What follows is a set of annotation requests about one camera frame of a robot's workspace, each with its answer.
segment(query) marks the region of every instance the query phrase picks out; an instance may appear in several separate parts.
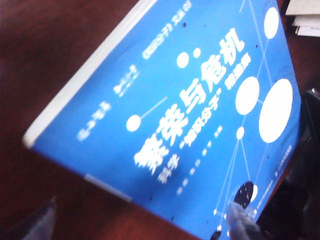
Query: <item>book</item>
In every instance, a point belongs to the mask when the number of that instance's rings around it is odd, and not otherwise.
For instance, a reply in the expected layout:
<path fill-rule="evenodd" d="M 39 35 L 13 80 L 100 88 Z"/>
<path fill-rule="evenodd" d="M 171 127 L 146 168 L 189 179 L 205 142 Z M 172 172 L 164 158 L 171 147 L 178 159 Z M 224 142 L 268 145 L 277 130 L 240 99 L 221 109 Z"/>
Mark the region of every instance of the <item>book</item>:
<path fill-rule="evenodd" d="M 299 141 L 275 0 L 140 0 L 24 144 L 201 239 L 258 219 Z"/>
<path fill-rule="evenodd" d="M 296 15 L 292 23 L 298 36 L 320 37 L 320 4 L 317 0 L 291 0 L 286 15 Z"/>

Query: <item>white line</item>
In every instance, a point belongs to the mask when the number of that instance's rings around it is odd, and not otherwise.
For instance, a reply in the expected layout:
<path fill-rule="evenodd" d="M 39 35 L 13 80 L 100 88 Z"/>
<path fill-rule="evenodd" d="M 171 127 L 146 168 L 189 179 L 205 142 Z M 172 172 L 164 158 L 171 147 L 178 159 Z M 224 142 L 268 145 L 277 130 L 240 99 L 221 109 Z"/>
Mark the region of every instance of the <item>white line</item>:
<path fill-rule="evenodd" d="M 131 202 L 132 201 L 132 197 L 126 195 L 125 193 L 119 191 L 118 189 L 110 186 L 109 184 L 101 181 L 100 179 L 90 175 L 90 174 L 86 174 L 84 176 L 84 179 L 87 180 L 88 182 L 102 188 L 103 190 L 108 191 L 109 193 L 116 195 L 119 198 L 122 198 L 123 200 L 127 201 L 127 202 Z"/>
<path fill-rule="evenodd" d="M 265 52 L 264 46 L 262 45 L 262 40 L 261 40 L 261 36 L 260 36 L 260 33 L 259 33 L 259 28 L 258 28 L 258 24 L 257 24 L 256 15 L 255 15 L 255 12 L 254 12 L 254 8 L 252 7 L 251 0 L 248 0 L 248 1 L 249 1 L 250 10 L 251 10 L 253 21 L 254 21 L 254 25 L 255 25 L 255 30 L 256 30 L 256 33 L 258 35 L 258 39 L 259 39 L 259 43 L 260 43 L 260 49 L 261 49 L 261 52 L 262 52 L 262 59 L 264 60 L 264 65 L 265 65 L 266 71 L 268 73 L 270 84 L 272 86 L 273 84 L 272 84 L 272 81 L 271 81 L 270 71 L 269 71 L 268 63 L 267 63 L 266 58 L 265 58 L 266 52 Z"/>
<path fill-rule="evenodd" d="M 246 151 L 245 151 L 245 146 L 244 146 L 244 142 L 242 141 L 242 139 L 240 139 L 240 142 L 241 142 L 241 146 L 242 146 L 242 152 L 243 152 L 243 156 L 244 156 L 244 162 L 245 162 L 246 172 L 248 173 L 249 181 L 251 181 L 251 177 L 250 177 L 250 173 L 249 173 L 249 168 L 248 168 L 248 161 L 247 161 L 247 156 L 246 156 Z"/>
<path fill-rule="evenodd" d="M 243 1 L 242 1 L 242 4 L 241 4 L 241 7 L 240 7 L 240 9 L 239 9 L 239 13 L 242 12 L 242 9 L 244 8 L 245 3 L 246 3 L 246 0 L 243 0 Z"/>
<path fill-rule="evenodd" d="M 167 96 L 164 97 L 161 101 L 159 101 L 156 105 L 154 105 L 152 108 L 150 108 L 148 111 L 146 111 L 140 118 L 143 119 L 145 116 L 147 116 L 149 113 L 151 113 L 153 110 L 155 110 L 160 104 L 162 104 L 165 100 L 167 100 Z"/>
<path fill-rule="evenodd" d="M 244 126 L 244 124 L 245 124 L 245 120 L 246 120 L 246 117 L 247 117 L 247 115 L 244 115 L 244 118 L 243 118 L 243 121 L 242 121 L 241 127 L 243 127 L 243 126 Z"/>
<path fill-rule="evenodd" d="M 263 55 L 262 55 L 262 59 L 261 59 L 260 65 L 259 65 L 259 70 L 258 70 L 258 73 L 256 74 L 256 78 L 258 80 L 259 80 L 259 76 L 260 76 L 260 73 L 261 73 L 262 64 L 264 63 L 264 61 L 266 59 L 266 51 L 267 51 L 267 48 L 268 48 L 268 43 L 269 43 L 269 39 L 265 43 L 265 49 L 264 49 L 264 52 L 263 52 Z"/>
<path fill-rule="evenodd" d="M 228 178 L 228 175 L 229 175 L 230 167 L 232 165 L 232 162 L 233 162 L 233 159 L 234 159 L 234 155 L 236 153 L 237 144 L 238 144 L 238 141 L 236 142 L 236 144 L 234 146 L 234 149 L 233 149 L 233 152 L 232 152 L 232 156 L 231 156 L 231 160 L 230 160 L 230 163 L 229 163 L 229 166 L 228 166 L 228 170 L 227 170 L 227 172 L 225 174 L 223 185 L 222 185 L 221 192 L 220 192 L 220 195 L 219 195 L 219 198 L 218 198 L 218 202 L 217 202 L 217 204 L 215 206 L 215 209 L 218 209 L 218 206 L 219 206 L 219 203 L 220 203 L 220 200 L 221 200 L 221 197 L 222 197 L 222 193 L 223 193 L 223 191 L 225 189 L 225 185 L 226 185 L 227 178 Z"/>
<path fill-rule="evenodd" d="M 229 183 L 228 183 L 228 188 L 226 190 L 226 195 L 225 195 L 225 199 L 224 199 L 224 205 L 223 205 L 223 211 L 222 213 L 225 212 L 226 210 L 226 205 L 227 205 L 227 201 L 228 201 L 228 197 L 229 197 L 229 189 L 230 189 L 230 184 L 231 184 L 231 180 L 232 180 L 232 175 L 234 173 L 234 167 L 235 167 L 235 162 L 236 162 L 236 156 L 237 156 L 237 151 L 238 151 L 238 146 L 239 146 L 239 140 L 236 142 L 236 152 L 233 156 L 233 163 L 232 163 L 232 168 L 231 168 L 231 173 L 230 173 L 230 179 L 229 179 Z"/>
<path fill-rule="evenodd" d="M 269 143 L 267 143 L 266 146 L 265 146 L 265 149 L 264 149 L 264 152 L 263 152 L 263 156 L 262 156 L 262 159 L 261 159 L 261 162 L 260 162 L 259 170 L 258 170 L 258 173 L 256 175 L 254 184 L 257 183 L 257 180 L 258 180 L 258 177 L 259 177 L 259 174 L 260 174 L 260 171 L 261 171 L 261 167 L 262 167 L 262 164 L 263 164 L 264 159 L 265 159 L 265 155 L 266 155 L 266 152 L 267 152 L 268 145 L 269 145 Z"/>

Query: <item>white book edge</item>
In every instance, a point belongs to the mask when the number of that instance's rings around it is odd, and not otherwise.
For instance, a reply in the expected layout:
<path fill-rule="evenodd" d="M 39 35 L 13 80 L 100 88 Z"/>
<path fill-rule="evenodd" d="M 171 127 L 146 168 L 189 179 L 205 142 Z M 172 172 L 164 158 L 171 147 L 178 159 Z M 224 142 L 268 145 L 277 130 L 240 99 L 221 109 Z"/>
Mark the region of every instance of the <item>white book edge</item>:
<path fill-rule="evenodd" d="M 119 191 L 118 189 L 110 186 L 109 184 L 99 180 L 98 178 L 96 178 L 90 174 L 86 174 L 84 176 L 84 179 L 87 180 L 89 183 L 92 183 L 92 184 L 96 185 L 97 187 L 102 188 L 103 190 L 125 200 L 128 203 L 130 203 L 132 201 L 132 197 L 126 195 L 122 191 Z"/>
<path fill-rule="evenodd" d="M 27 148 L 34 145 L 40 134 L 86 83 L 98 66 L 156 2 L 157 0 L 139 0 L 129 11 L 27 129 L 22 138 L 22 142 Z"/>
<path fill-rule="evenodd" d="M 296 34 L 298 36 L 308 36 L 308 37 L 320 37 L 320 28 L 313 28 L 310 26 L 299 26 Z"/>
<path fill-rule="evenodd" d="M 285 15 L 320 14 L 319 0 L 290 0 Z"/>
<path fill-rule="evenodd" d="M 320 15 L 298 15 L 294 18 L 293 26 L 320 28 Z"/>

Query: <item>dark wooden surface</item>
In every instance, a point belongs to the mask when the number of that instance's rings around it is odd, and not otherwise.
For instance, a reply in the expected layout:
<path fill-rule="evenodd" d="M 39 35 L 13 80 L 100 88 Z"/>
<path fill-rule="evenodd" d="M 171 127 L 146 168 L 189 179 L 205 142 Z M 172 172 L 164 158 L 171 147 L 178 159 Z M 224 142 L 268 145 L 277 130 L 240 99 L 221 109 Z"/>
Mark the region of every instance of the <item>dark wooden surface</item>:
<path fill-rule="evenodd" d="M 26 150 L 32 121 L 136 0 L 3 0 L 0 7 L 0 234 L 56 196 L 54 239 L 195 239 Z M 279 0 L 281 9 L 284 0 Z M 283 17 L 300 92 L 320 87 L 320 38 Z"/>

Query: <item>white dot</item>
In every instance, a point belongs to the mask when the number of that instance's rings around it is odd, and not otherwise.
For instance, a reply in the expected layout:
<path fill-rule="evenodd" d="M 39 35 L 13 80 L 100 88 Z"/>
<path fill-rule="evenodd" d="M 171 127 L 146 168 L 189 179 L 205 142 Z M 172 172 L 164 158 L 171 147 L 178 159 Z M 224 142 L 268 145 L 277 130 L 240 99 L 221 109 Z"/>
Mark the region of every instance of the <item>white dot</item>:
<path fill-rule="evenodd" d="M 141 124 L 141 118 L 138 115 L 132 115 L 126 121 L 126 129 L 129 132 L 134 132 L 140 127 L 140 124 Z"/>
<path fill-rule="evenodd" d="M 193 174 L 195 174 L 196 169 L 193 167 L 190 169 L 189 174 L 192 176 Z"/>
<path fill-rule="evenodd" d="M 189 63 L 189 55 L 185 51 L 180 53 L 176 58 L 176 64 L 179 68 L 184 69 Z"/>
<path fill-rule="evenodd" d="M 208 152 L 208 150 L 207 150 L 206 148 L 205 148 L 205 149 L 203 149 L 203 150 L 202 150 L 202 156 L 204 156 L 204 157 L 205 157 L 205 156 L 207 155 L 207 152 Z"/>
<path fill-rule="evenodd" d="M 235 108 L 241 115 L 250 113 L 257 104 L 260 92 L 258 79 L 254 76 L 246 78 L 235 96 Z"/>
<path fill-rule="evenodd" d="M 258 194 L 258 186 L 257 185 L 253 185 L 252 196 L 251 196 L 251 199 L 250 199 L 251 203 L 256 199 L 257 194 Z"/>
<path fill-rule="evenodd" d="M 273 143 L 284 132 L 292 109 L 293 90 L 288 79 L 277 81 L 263 102 L 259 117 L 259 133 L 266 143 Z"/>
<path fill-rule="evenodd" d="M 243 126 L 241 126 L 236 131 L 236 139 L 240 140 L 244 137 L 244 135 L 245 135 L 245 129 Z"/>
<path fill-rule="evenodd" d="M 201 49 L 199 47 L 193 50 L 193 57 L 197 59 L 198 57 L 200 57 L 200 55 L 201 55 Z"/>
<path fill-rule="evenodd" d="M 183 188 L 182 187 L 179 187 L 178 190 L 176 191 L 176 194 L 180 195 L 183 191 Z"/>
<path fill-rule="evenodd" d="M 188 184 L 188 178 L 185 178 L 182 182 L 182 185 L 185 187 Z"/>
<path fill-rule="evenodd" d="M 270 7 L 264 17 L 264 34 L 268 39 L 273 39 L 279 27 L 279 14 L 275 7 Z"/>
<path fill-rule="evenodd" d="M 196 167 L 199 167 L 200 163 L 201 163 L 200 159 L 197 159 L 197 160 L 195 161 L 195 164 L 194 164 L 194 165 L 195 165 Z"/>

